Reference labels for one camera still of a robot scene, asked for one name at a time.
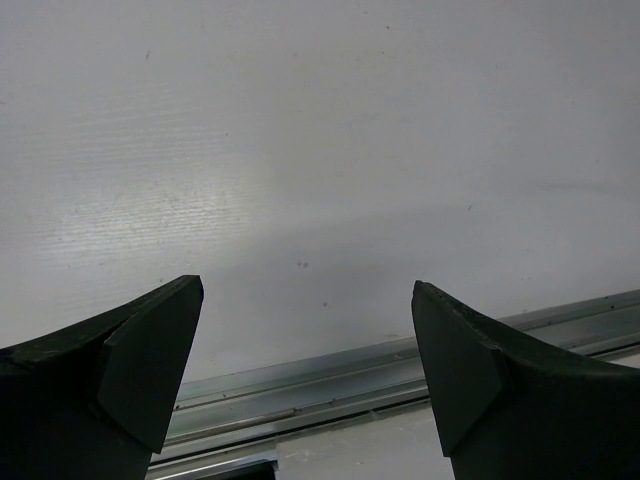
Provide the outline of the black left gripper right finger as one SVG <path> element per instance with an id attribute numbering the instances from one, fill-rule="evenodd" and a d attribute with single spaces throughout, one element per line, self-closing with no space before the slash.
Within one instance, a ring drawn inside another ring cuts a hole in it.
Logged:
<path id="1" fill-rule="evenodd" d="M 411 311 L 458 479 L 635 479 L 639 372 L 542 342 L 416 282 Z"/>

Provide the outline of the aluminium table frame rail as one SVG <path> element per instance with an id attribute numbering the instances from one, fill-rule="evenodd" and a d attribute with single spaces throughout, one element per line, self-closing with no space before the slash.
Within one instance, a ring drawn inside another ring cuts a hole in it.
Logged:
<path id="1" fill-rule="evenodd" d="M 626 360 L 639 350 L 639 293 L 511 315 L 503 323 L 575 353 Z M 394 340 L 190 382 L 178 395 L 150 479 L 226 479 L 278 468 L 276 445 L 325 426 L 429 404 L 417 342 Z"/>

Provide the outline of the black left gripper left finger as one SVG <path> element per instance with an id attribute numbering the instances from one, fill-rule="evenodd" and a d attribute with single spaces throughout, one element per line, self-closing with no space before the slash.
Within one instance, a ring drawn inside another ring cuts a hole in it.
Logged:
<path id="1" fill-rule="evenodd" d="M 142 479 L 162 450 L 203 285 L 183 275 L 1 351 L 4 479 Z"/>

